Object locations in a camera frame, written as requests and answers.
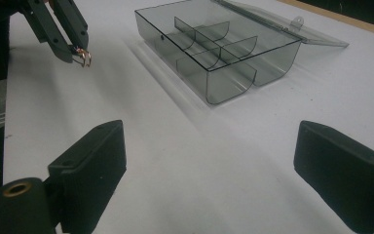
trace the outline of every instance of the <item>metal ring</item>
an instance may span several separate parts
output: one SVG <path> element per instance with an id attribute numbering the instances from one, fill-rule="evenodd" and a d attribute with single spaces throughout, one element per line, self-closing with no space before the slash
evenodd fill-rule
<path id="1" fill-rule="evenodd" d="M 88 54 L 88 58 L 90 59 L 90 61 L 87 63 L 87 67 L 90 67 L 91 66 L 91 61 L 92 61 L 92 57 L 91 57 L 91 54 L 90 54 L 90 52 L 87 52 L 87 54 Z"/>
<path id="2" fill-rule="evenodd" d="M 30 182 L 19 182 L 5 189 L 3 194 L 5 197 L 12 198 L 29 191 L 31 187 L 32 184 Z"/>

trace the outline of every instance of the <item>clear plastic box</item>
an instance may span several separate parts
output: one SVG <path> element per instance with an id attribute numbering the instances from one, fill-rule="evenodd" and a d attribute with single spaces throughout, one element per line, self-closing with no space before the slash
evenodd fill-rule
<path id="1" fill-rule="evenodd" d="M 302 42 L 326 45 L 329 39 L 315 43 L 297 34 L 305 29 L 301 18 L 289 22 L 221 0 L 176 2 L 137 10 L 135 16 L 146 43 L 210 104 L 281 78 Z"/>

